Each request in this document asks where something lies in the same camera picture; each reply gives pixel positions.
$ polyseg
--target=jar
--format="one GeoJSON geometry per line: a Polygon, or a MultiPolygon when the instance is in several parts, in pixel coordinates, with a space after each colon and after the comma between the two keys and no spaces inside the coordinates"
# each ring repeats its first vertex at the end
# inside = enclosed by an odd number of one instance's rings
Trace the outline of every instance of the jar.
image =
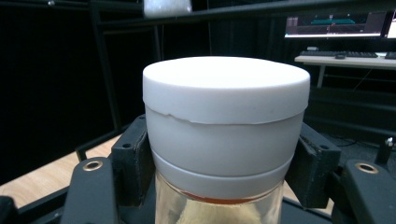
{"type": "Polygon", "coordinates": [[[283,63],[194,57],[146,67],[156,223],[192,223],[181,219],[191,206],[197,223],[256,212],[257,223],[278,223],[308,95],[309,74],[283,63]]]}

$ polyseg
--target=white lid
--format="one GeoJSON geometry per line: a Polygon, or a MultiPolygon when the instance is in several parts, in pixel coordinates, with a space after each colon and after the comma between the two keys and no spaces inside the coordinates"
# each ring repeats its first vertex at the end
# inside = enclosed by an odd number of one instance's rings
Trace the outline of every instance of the white lid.
{"type": "Polygon", "coordinates": [[[256,124],[289,118],[306,109],[308,94],[305,70],[259,59],[183,58],[154,63],[143,71],[146,106],[197,123],[256,124]]]}

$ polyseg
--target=monitor screen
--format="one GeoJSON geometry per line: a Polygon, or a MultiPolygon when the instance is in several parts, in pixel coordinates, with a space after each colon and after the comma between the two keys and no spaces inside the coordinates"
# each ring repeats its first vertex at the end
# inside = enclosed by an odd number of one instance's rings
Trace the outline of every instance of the monitor screen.
{"type": "Polygon", "coordinates": [[[288,17],[286,38],[380,37],[387,12],[288,17]]]}
{"type": "Polygon", "coordinates": [[[387,30],[384,34],[385,38],[396,38],[396,10],[393,11],[389,16],[387,22],[387,30]]]}

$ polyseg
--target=wooden table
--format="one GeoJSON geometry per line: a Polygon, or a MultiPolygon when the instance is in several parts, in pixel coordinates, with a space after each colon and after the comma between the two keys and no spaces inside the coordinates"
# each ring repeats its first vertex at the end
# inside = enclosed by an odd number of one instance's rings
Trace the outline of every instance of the wooden table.
{"type": "MultiPolygon", "coordinates": [[[[87,151],[87,157],[107,157],[110,154],[111,147],[118,139],[119,137],[115,137],[102,145],[90,149],[87,151]]],[[[0,186],[0,195],[12,197],[17,207],[23,207],[28,203],[32,203],[59,189],[67,187],[70,183],[73,169],[77,164],[77,154],[71,153],[57,161],[51,162],[29,174],[23,175],[0,186]]],[[[285,197],[297,201],[296,196],[286,182],[284,186],[284,195],[285,197]]],[[[332,211],[332,202],[329,202],[326,209],[320,210],[330,214],[332,211]]]]}

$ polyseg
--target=white plastic container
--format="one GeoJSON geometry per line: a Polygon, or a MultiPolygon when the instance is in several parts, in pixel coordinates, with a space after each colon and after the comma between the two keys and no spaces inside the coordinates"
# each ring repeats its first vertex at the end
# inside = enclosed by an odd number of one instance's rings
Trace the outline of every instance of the white plastic container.
{"type": "Polygon", "coordinates": [[[288,171],[308,95],[309,74],[283,63],[196,57],[149,65],[143,99],[158,172],[195,199],[238,201],[274,190],[288,171]]]}
{"type": "Polygon", "coordinates": [[[181,16],[192,12],[191,0],[144,0],[147,18],[181,16]]]}

